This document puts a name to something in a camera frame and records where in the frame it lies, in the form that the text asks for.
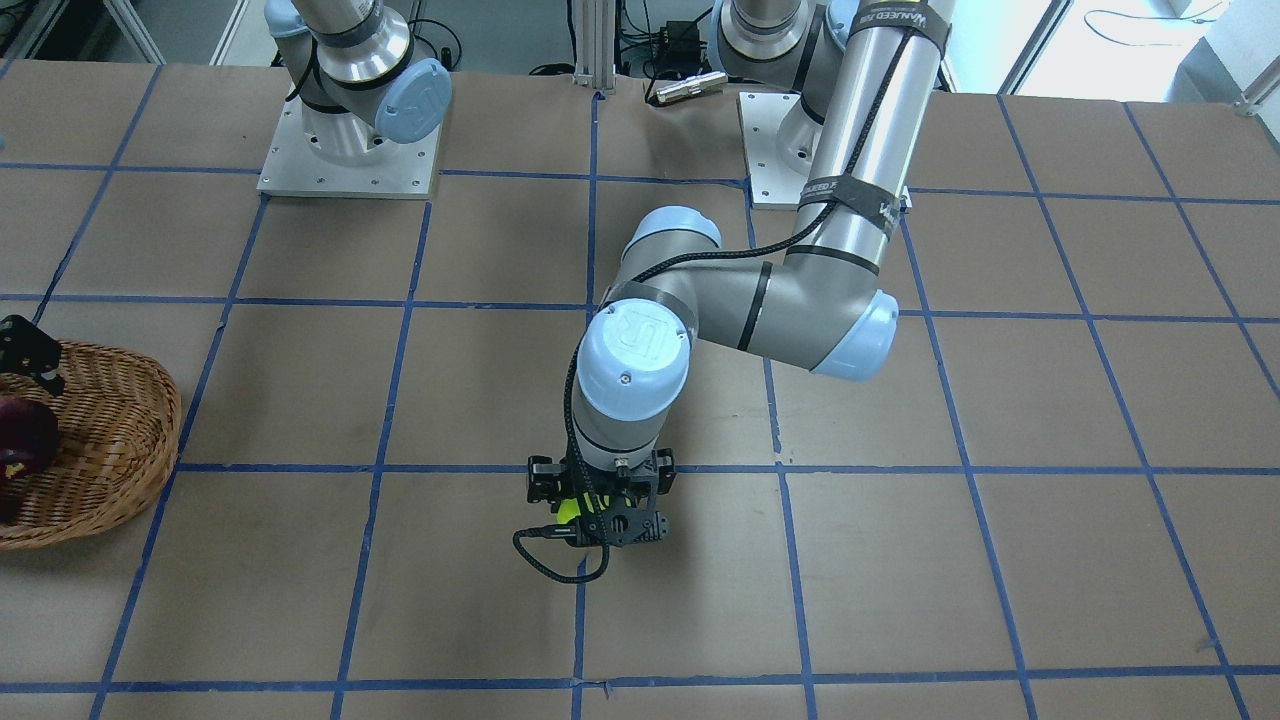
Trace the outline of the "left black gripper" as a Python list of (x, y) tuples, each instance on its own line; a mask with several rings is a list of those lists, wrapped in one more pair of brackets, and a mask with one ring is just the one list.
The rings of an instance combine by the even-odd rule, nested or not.
[[(657, 509), (657, 498), (667, 495), (676, 478), (675, 456), (671, 448), (659, 448), (635, 468), (616, 468), (602, 471), (588, 468), (594, 498), (612, 496), (608, 509), (594, 507), (593, 497), (585, 493), (586, 483), (568, 470), (564, 460), (554, 462), (552, 457), (531, 455), (526, 464), (526, 502), (558, 503), (570, 498), (590, 505), (582, 509), (582, 515), (567, 527), (564, 542), (572, 547), (585, 548), (611, 544), (652, 543), (664, 539), (669, 533), (668, 518)], [(620, 496), (636, 500), (636, 507), (625, 507)]]

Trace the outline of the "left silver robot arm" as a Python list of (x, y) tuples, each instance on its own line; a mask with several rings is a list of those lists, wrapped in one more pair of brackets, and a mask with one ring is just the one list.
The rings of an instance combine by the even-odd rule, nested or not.
[(792, 233), (731, 250), (686, 206), (649, 211), (564, 379), (564, 456), (527, 462), (527, 501), (556, 520), (515, 533), (580, 547), (663, 538), (675, 479), (658, 447), (699, 345), (865, 380), (899, 323), (881, 266), (954, 27), (952, 1), (718, 1), (710, 61), (791, 90), (813, 145)]

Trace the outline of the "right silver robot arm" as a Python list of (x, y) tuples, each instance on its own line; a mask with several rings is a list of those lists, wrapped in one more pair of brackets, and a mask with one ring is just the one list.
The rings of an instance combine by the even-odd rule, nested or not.
[(425, 199), (448, 68), (381, 1), (268, 1), (291, 92), (259, 179), (280, 197)]

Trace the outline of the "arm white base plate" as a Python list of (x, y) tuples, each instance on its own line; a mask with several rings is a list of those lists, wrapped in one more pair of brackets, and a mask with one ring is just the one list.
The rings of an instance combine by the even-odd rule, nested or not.
[(428, 200), (443, 127), (412, 143), (378, 135), (349, 113), (320, 113), (301, 97), (283, 105), (259, 174), (273, 197)]
[[(801, 99), (797, 94), (739, 94), (742, 146), (756, 209), (795, 210), (812, 173), (824, 127), (800, 106)], [(896, 97), (886, 100), (881, 110), (888, 115), (887, 126), (873, 129), (867, 140), (873, 168), (886, 161), (902, 170), (910, 167), (925, 109), (902, 109)]]

